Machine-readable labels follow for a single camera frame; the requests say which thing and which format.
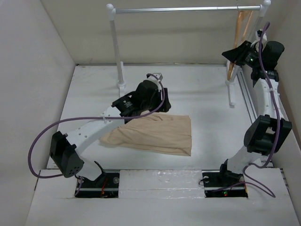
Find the white floor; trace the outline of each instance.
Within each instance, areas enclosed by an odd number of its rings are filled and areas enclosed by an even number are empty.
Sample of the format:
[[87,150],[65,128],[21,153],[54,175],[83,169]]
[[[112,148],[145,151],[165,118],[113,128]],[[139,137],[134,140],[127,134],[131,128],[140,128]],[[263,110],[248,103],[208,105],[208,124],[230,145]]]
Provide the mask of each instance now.
[[[120,174],[117,199],[74,198],[75,178],[38,180],[27,226],[297,226],[294,208],[279,169],[250,167],[250,176],[264,182],[273,199],[252,186],[249,198],[205,198],[198,185],[199,169],[218,169],[243,145],[251,125],[236,86],[237,105],[229,107],[226,69],[218,65],[126,66],[127,92],[135,90],[147,73],[161,72],[172,105],[170,114],[189,115],[192,156],[181,157],[125,148],[103,148],[98,141],[85,152],[105,169]],[[99,115],[118,99],[116,67],[77,66],[62,119]],[[60,125],[63,133],[83,121]],[[49,160],[42,175],[57,174]]]
[[[236,86],[237,105],[230,108],[226,68],[222,65],[126,66],[126,92],[136,89],[147,73],[163,74],[172,105],[169,114],[189,115],[192,124],[191,157],[171,156],[141,150],[101,146],[93,143],[83,154],[98,161],[104,169],[174,170],[219,169],[221,163],[233,156],[243,145],[245,131],[251,125],[247,108]],[[77,66],[70,85],[62,119],[98,116],[119,98],[114,66]],[[66,133],[86,121],[61,124]],[[57,169],[52,159],[49,169]]]

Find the black bracket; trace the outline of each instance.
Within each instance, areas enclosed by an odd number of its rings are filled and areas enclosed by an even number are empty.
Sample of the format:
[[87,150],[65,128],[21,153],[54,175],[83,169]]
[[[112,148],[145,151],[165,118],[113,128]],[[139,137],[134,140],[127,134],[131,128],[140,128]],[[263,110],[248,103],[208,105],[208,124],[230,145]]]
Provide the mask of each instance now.
[[60,131],[52,136],[49,155],[65,178],[76,175],[83,168],[84,161],[79,158],[75,148],[76,145],[71,145]]
[[225,178],[218,170],[203,170],[202,175],[203,179],[200,180],[199,185],[201,186],[201,183],[203,184],[206,198],[248,197],[244,184],[237,185],[232,189],[221,189],[217,191],[217,189],[238,183],[239,180],[243,178],[242,175],[240,175],[239,178]]
[[77,198],[118,198],[119,170],[111,170],[103,173],[96,186],[94,181],[84,178]]
[[[268,41],[266,47],[262,52],[262,63],[265,71],[270,79],[279,81],[279,74],[275,70],[278,59],[284,51],[284,46],[277,41]],[[259,79],[265,79],[265,74],[261,69],[259,62],[259,53],[255,46],[249,41],[244,41],[240,46],[235,49],[223,52],[222,55],[232,63],[238,66],[247,64],[253,71],[251,79],[253,80],[253,86]]]
[[[268,133],[268,128],[272,128],[274,133]],[[269,155],[274,144],[276,128],[276,119],[272,119],[268,115],[260,115],[245,134],[244,145],[247,147],[248,152],[261,153],[265,156]],[[280,149],[291,130],[292,123],[281,119],[279,139],[275,153]]]
[[[163,105],[157,112],[168,112],[171,105],[168,100],[168,90],[164,88],[165,100]],[[116,107],[121,116],[137,116],[144,111],[152,111],[161,103],[161,92],[158,92],[158,86],[149,80],[141,82],[137,89],[130,92],[112,103],[112,107]]]

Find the beige cloth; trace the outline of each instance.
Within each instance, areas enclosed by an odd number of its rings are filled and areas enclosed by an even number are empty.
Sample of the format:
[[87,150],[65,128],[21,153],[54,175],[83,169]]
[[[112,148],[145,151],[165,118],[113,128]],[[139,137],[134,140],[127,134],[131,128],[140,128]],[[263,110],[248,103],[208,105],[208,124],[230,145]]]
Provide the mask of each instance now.
[[105,144],[191,156],[189,116],[153,113],[134,119],[100,138]]

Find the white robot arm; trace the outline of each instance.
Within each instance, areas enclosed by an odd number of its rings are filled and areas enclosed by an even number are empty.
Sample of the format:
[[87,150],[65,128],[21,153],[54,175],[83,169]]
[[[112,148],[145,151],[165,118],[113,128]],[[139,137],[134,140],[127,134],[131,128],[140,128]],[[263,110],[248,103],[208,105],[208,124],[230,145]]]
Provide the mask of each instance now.
[[144,111],[168,112],[171,105],[167,88],[162,90],[162,74],[147,74],[136,91],[130,92],[112,103],[101,117],[63,135],[60,131],[52,136],[50,156],[66,177],[84,177],[99,186],[105,178],[104,170],[97,162],[82,157],[83,152],[97,139]]
[[[283,114],[280,111],[279,94],[277,92],[279,76],[275,67],[283,51],[284,46],[281,43],[269,41],[262,52],[262,63],[269,81],[261,69],[259,52],[250,42],[245,41],[241,46],[222,54],[238,66],[247,64],[253,69],[251,79],[253,80],[253,87],[257,95],[259,116],[247,130],[243,147],[232,158],[227,159],[225,163],[221,165],[219,171],[203,173],[203,178],[206,179],[206,183],[204,183],[205,189],[206,187],[218,187],[218,189],[213,188],[206,191],[206,195],[210,197],[220,197],[222,193],[218,192],[224,192],[222,188],[240,184],[240,179],[246,167],[262,156],[269,156],[270,153],[276,153],[291,131],[292,124],[284,120]],[[272,91],[279,117],[277,116],[272,100]],[[277,121],[280,122],[279,134],[276,133]],[[244,186],[241,186],[241,191],[246,194]]]

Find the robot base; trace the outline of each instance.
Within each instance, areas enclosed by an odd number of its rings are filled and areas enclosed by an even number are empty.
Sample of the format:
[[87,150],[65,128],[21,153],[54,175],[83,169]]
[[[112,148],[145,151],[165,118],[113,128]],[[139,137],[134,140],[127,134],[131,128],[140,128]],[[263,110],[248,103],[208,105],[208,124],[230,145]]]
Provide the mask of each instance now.
[[221,181],[219,177],[219,170],[203,170],[202,175],[203,179],[199,184],[204,186],[206,198],[248,197],[246,187],[244,185],[238,185],[233,188],[217,191],[217,189],[235,184],[233,182],[225,183],[225,181]]
[[95,187],[89,180],[84,180],[76,198],[118,198],[119,170],[106,171],[104,183]]

